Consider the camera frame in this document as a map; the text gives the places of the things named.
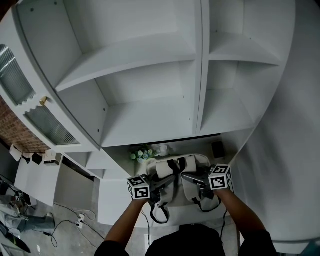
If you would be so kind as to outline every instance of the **cabinet door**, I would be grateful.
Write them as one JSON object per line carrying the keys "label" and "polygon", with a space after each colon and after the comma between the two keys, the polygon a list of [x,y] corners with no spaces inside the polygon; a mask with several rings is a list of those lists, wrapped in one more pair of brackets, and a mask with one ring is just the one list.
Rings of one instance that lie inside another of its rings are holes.
{"label": "cabinet door", "polygon": [[56,152],[98,150],[98,144],[50,87],[30,51],[17,17],[13,7],[0,23],[1,96],[17,117]]}

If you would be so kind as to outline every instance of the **power strip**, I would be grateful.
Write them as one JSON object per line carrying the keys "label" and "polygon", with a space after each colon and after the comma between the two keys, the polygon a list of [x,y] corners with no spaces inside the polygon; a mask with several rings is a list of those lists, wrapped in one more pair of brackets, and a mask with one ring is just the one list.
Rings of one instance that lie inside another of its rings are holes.
{"label": "power strip", "polygon": [[84,226],[85,216],[83,214],[79,214],[78,221],[75,223],[79,229],[82,229]]}

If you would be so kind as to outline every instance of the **floor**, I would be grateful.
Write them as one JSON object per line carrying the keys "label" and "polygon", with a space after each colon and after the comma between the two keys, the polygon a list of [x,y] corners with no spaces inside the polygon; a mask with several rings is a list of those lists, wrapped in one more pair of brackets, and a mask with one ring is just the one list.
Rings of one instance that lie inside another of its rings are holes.
{"label": "floor", "polygon": [[[95,189],[92,198],[92,210],[97,212],[98,190]],[[61,221],[69,220],[76,222],[77,216],[70,210],[58,205],[53,207],[39,203],[36,211],[30,210],[29,213],[35,216],[44,216],[46,213],[51,212],[54,215],[56,225]],[[93,219],[94,215],[90,212],[85,212],[89,218]],[[90,224],[101,236],[105,237],[112,226],[99,224],[97,220],[91,221],[87,217],[84,220]],[[222,219],[208,221],[204,225],[216,229],[219,233],[223,224]],[[155,241],[163,236],[176,232],[178,226],[174,227],[155,227],[150,229],[151,241]],[[79,232],[78,228],[70,223],[61,223],[54,233],[58,247],[55,248],[51,242],[51,237],[44,235],[40,232],[27,231],[20,235],[20,238],[29,246],[32,256],[93,256],[96,252],[95,247],[103,242],[103,239],[92,231],[88,226],[83,226],[81,232],[86,236],[92,245],[86,240]],[[238,255],[238,238],[237,229],[230,217],[226,219],[226,226],[223,230],[222,241],[224,243],[224,250],[226,256]],[[146,242],[148,242],[148,229],[135,228],[131,239],[126,247],[126,251],[130,256],[144,256],[146,254]],[[19,251],[10,251],[13,256],[24,255]]]}

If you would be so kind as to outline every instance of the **black shirt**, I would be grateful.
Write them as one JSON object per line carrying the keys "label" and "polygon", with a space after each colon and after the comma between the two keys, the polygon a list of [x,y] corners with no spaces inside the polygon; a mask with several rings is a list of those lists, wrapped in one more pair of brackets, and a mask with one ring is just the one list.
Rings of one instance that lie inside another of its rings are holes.
{"label": "black shirt", "polygon": [[[225,256],[225,252],[217,231],[203,225],[193,225],[154,241],[145,256],[173,255]],[[260,230],[247,235],[238,255],[276,256],[277,252],[270,234],[265,230]],[[129,255],[119,243],[105,241],[100,245],[95,256]]]}

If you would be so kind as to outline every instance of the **person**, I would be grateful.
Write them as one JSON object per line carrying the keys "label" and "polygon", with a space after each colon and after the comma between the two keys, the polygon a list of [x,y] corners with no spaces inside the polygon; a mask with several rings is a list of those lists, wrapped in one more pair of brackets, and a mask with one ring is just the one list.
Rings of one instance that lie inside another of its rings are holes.
{"label": "person", "polygon": [[[215,190],[229,211],[245,241],[239,256],[277,255],[270,234],[258,216],[245,205],[230,189]],[[133,200],[119,220],[111,228],[95,256],[128,256],[125,248],[134,230],[146,199]],[[183,225],[180,230],[152,243],[146,256],[206,255],[225,256],[219,233],[204,225]]]}
{"label": "person", "polygon": [[11,232],[37,230],[48,231],[55,228],[55,220],[51,213],[37,217],[22,215],[24,204],[16,201],[15,196],[0,195],[0,222]]}

